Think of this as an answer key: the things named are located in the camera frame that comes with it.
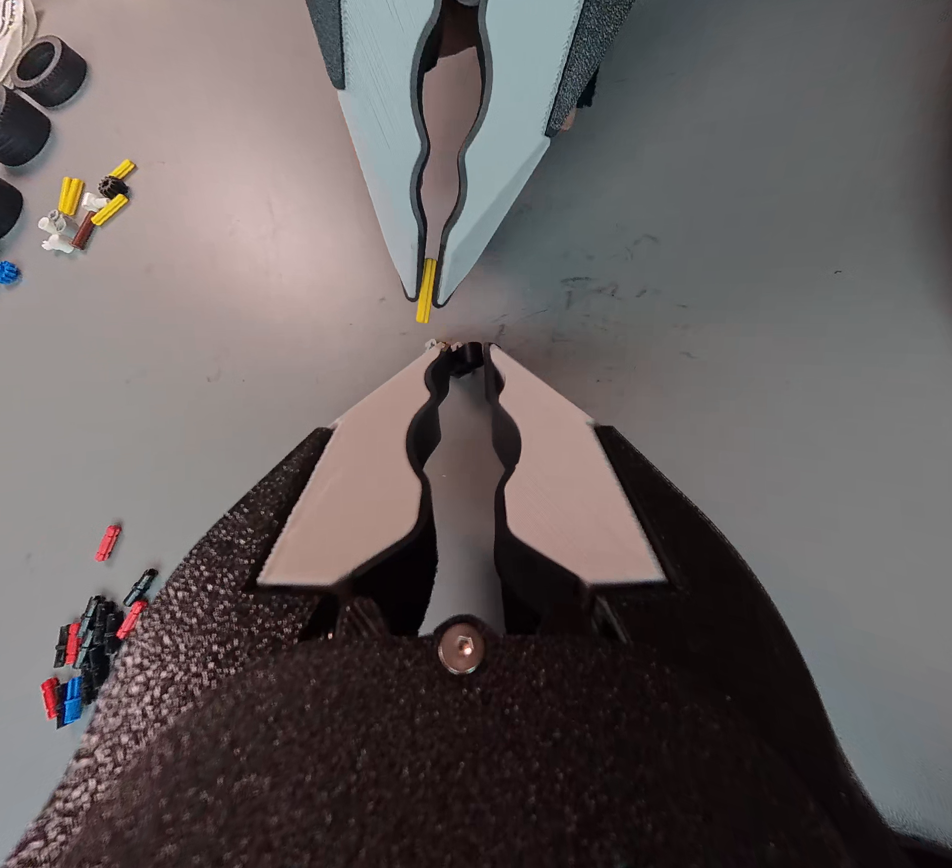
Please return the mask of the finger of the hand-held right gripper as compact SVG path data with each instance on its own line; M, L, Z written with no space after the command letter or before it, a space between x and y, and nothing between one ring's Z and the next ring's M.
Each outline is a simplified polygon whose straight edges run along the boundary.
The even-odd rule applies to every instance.
M426 242L422 172L423 57L442 0L340 0L344 87L339 102L391 261L418 298Z
M549 119L585 0L478 0L482 96L459 151L459 195L442 234L433 304L444 306L546 150Z

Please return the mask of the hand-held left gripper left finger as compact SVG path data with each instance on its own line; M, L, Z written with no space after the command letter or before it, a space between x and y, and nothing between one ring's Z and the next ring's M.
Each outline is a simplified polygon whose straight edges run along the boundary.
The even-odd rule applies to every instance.
M345 411L294 504L259 583L344 583L408 539L422 520L425 431L436 399L432 343Z

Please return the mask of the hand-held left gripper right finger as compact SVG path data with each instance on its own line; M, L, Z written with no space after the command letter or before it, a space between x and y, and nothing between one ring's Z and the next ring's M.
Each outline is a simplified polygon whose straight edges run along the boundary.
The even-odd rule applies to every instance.
M665 582L594 420L501 347L484 353L492 443L504 467L499 535L585 588Z

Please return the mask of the small grey toy brick assembly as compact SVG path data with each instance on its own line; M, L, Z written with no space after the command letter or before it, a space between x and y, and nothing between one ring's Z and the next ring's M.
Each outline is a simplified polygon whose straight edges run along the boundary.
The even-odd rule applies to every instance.
M463 377L482 368L483 343L480 341L445 341L431 339L425 352L436 351L444 361L440 368L450 377Z

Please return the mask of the grey desk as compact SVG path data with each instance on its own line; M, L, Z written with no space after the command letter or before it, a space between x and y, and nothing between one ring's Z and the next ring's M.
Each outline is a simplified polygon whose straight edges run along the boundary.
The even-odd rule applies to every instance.
M303 0L34 0L89 62L2 255L2 861L87 719L41 682L422 353L498 342L777 603L852 765L950 846L950 0L638 0L428 326Z

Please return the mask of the person's right hand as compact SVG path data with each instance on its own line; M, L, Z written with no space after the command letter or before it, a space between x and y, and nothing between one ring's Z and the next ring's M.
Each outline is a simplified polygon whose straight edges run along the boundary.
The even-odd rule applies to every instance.
M443 0L437 27L437 58L458 55L480 42L479 9L458 0Z

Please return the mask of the pile of small connector pins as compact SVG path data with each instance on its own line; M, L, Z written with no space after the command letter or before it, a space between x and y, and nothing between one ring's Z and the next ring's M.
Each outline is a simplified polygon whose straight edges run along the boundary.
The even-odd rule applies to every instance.
M59 628L54 674L41 684L46 717L57 728L78 721L96 702L149 607L158 575L157 569L146 569L121 601L101 594L90 597L78 621Z

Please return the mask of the sticker sheet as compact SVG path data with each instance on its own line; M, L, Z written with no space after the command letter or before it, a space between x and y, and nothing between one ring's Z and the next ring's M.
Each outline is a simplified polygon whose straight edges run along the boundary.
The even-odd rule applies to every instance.
M1 83L9 83L19 55L36 36L37 26L31 0L1 0Z

